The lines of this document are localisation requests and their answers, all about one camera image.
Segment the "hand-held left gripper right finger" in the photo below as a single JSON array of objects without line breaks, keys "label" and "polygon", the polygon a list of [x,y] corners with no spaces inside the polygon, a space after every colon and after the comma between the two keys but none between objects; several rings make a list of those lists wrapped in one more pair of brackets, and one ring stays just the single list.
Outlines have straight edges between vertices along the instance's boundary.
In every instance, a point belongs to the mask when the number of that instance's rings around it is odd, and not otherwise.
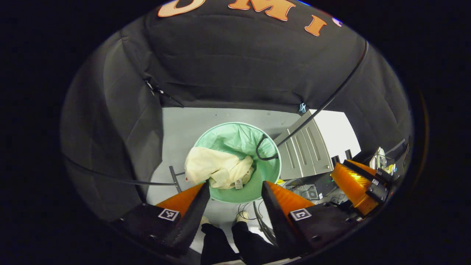
[{"label": "hand-held left gripper right finger", "polygon": [[269,181],[262,183],[261,196],[276,244],[290,258],[318,253],[359,225],[333,203],[313,204]]}]

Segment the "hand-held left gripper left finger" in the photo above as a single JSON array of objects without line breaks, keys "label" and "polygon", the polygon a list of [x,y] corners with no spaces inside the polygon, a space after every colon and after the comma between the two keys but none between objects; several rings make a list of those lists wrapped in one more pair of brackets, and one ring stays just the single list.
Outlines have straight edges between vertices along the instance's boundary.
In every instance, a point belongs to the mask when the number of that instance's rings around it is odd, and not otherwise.
[{"label": "hand-held left gripper left finger", "polygon": [[179,257],[189,250],[209,199],[210,185],[203,182],[155,206],[135,206],[110,225],[145,248]]}]

